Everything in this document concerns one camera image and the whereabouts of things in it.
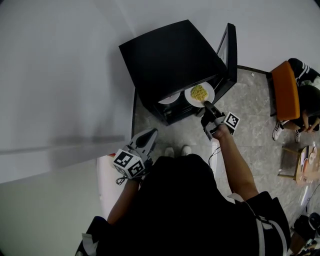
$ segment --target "orange chair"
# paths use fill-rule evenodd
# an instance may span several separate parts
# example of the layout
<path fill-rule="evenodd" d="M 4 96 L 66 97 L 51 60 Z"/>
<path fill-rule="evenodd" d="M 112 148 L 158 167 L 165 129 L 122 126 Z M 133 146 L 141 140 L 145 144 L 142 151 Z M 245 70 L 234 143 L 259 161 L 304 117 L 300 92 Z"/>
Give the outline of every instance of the orange chair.
<path fill-rule="evenodd" d="M 279 121 L 300 117 L 300 105 L 296 79 L 288 61 L 271 71 L 276 103 L 276 115 Z"/>

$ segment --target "white sneaker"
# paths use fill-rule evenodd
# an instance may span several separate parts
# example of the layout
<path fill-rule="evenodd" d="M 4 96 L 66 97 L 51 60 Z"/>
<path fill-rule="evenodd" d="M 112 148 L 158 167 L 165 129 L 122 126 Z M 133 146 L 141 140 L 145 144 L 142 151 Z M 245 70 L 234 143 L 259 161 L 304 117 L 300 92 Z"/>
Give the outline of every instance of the white sneaker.
<path fill-rule="evenodd" d="M 173 147 L 167 147 L 164 151 L 165 157 L 175 158 L 175 151 Z"/>
<path fill-rule="evenodd" d="M 273 140 L 277 140 L 284 129 L 280 127 L 281 122 L 277 122 L 272 133 Z"/>
<path fill-rule="evenodd" d="M 188 145 L 184 145 L 181 149 L 181 156 L 184 157 L 184 156 L 187 156 L 187 155 L 190 155 L 192 153 L 191 151 L 191 147 L 188 146 Z"/>
<path fill-rule="evenodd" d="M 295 130 L 295 142 L 299 143 L 301 137 L 301 132 L 298 132 L 298 130 Z"/>

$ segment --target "gray floor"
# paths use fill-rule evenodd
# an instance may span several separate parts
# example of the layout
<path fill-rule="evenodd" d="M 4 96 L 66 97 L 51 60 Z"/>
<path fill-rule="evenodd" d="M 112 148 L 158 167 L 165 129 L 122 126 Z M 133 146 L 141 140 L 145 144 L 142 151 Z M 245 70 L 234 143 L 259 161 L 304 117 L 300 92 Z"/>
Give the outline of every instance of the gray floor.
<path fill-rule="evenodd" d="M 285 130 L 278 141 L 273 141 L 272 131 L 276 118 L 270 117 L 270 105 L 266 76 L 260 73 L 252 76 L 250 71 L 242 69 L 238 70 L 238 83 L 215 104 L 219 110 L 225 113 L 231 111 L 240 118 L 233 137 L 252 171 L 257 189 L 259 192 L 268 191 L 272 197 L 278 197 L 289 224 L 292 225 L 305 209 L 307 199 L 318 183 L 299 187 L 294 180 L 277 176 L 280 170 L 285 173 L 293 172 L 296 164 L 295 157 L 284 153 L 282 146 L 298 149 L 315 144 L 320 147 L 320 136 L 319 132 L 304 133 L 301 135 L 301 142 L 296 144 L 294 132 Z M 152 153 L 154 160 L 163 155 L 166 147 L 173 147 L 178 155 L 183 145 L 190 145 L 192 152 L 207 162 L 215 149 L 204 134 L 198 117 L 190 116 L 173 125 L 164 126 L 137 99 L 134 133 L 146 128 L 157 128 L 159 131 L 157 145 Z M 231 191 L 221 153 L 217 155 L 215 179 L 222 195 L 228 196 Z M 320 211 L 319 199 L 320 188 L 309 203 L 309 213 Z"/>

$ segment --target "person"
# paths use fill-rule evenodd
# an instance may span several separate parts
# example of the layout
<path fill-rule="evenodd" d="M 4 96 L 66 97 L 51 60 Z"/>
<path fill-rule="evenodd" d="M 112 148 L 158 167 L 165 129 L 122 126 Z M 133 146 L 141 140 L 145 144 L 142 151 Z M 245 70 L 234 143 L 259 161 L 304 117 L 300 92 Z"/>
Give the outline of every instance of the person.
<path fill-rule="evenodd" d="M 284 129 L 295 130 L 295 142 L 300 142 L 301 132 L 311 134 L 319 130 L 320 90 L 312 85 L 298 87 L 300 117 L 286 122 L 278 121 L 272 133 L 276 141 Z"/>
<path fill-rule="evenodd" d="M 183 156 L 177 158 L 172 158 L 171 149 L 172 157 L 159 157 L 142 183 L 126 182 L 107 221 L 99 217 L 96 225 L 91 224 L 87 233 L 97 243 L 96 255 L 262 255 L 257 218 L 278 223 L 289 248 L 290 229 L 279 200 L 258 192 L 225 124 L 214 137 L 220 143 L 229 187 L 244 202 L 234 204 L 221 195 L 212 169 L 190 147 L 184 146 Z M 266 256 L 286 255 L 275 229 L 263 233 Z M 87 255 L 82 245 L 78 250 Z"/>

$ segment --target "seated person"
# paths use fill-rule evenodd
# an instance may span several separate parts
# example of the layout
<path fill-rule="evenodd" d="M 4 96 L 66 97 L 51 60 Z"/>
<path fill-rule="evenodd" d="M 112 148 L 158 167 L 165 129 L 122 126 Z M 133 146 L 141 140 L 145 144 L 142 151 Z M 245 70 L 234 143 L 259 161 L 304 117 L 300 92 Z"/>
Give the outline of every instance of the seated person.
<path fill-rule="evenodd" d="M 276 141 L 284 129 L 295 130 L 295 142 L 300 142 L 301 132 L 319 130 L 320 90 L 312 85 L 298 87 L 300 117 L 286 122 L 277 122 L 272 133 Z"/>
<path fill-rule="evenodd" d="M 309 85 L 315 86 L 320 90 L 320 74 L 317 71 L 297 58 L 290 58 L 288 62 L 298 87 Z"/>

